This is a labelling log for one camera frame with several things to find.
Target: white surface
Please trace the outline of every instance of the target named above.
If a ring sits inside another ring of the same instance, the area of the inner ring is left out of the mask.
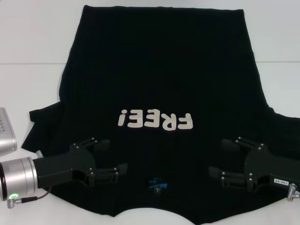
[[[65,63],[85,4],[91,6],[165,6],[245,10],[247,27],[268,104],[277,113],[300,117],[300,2],[295,0],[0,0],[0,107],[5,107],[18,141],[6,161],[35,154],[20,149],[32,127],[28,112],[58,101]],[[30,63],[33,65],[7,65]],[[217,225],[298,225],[300,200],[281,200]],[[0,224],[10,225],[190,225],[162,210],[136,209],[115,218],[73,206],[53,195],[8,210],[0,202]]]

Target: fabric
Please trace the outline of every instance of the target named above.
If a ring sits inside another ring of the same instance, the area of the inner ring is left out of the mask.
[[[300,120],[274,113],[260,84],[243,10],[85,6],[60,85],[60,102],[30,112],[23,144],[44,156],[109,139],[98,168],[128,163],[117,185],[66,183],[52,193],[116,216],[153,207],[195,224],[258,209],[286,195],[223,189],[209,166],[243,172],[222,138],[263,142],[298,157]],[[164,184],[155,194],[155,184]]]

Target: robotic hand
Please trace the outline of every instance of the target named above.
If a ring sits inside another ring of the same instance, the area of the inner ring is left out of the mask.
[[[37,159],[20,158],[0,163],[0,201],[7,201],[9,209],[15,203],[27,203],[45,197],[51,186],[78,180],[88,187],[98,184],[115,184],[119,176],[127,173],[127,164],[97,169],[91,151],[108,150],[109,140],[97,142],[94,138],[70,146],[67,153]],[[49,188],[41,197],[23,197],[38,188]]]
[[[299,198],[296,194],[300,187],[300,161],[280,157],[269,152],[268,145],[256,143],[239,137],[232,142],[222,139],[221,148],[225,151],[239,152],[241,148],[247,151],[244,163],[244,173],[234,173],[209,167],[210,177],[220,180],[224,188],[245,188],[249,192],[256,191],[260,186],[269,184],[285,188],[288,191],[287,200]]]

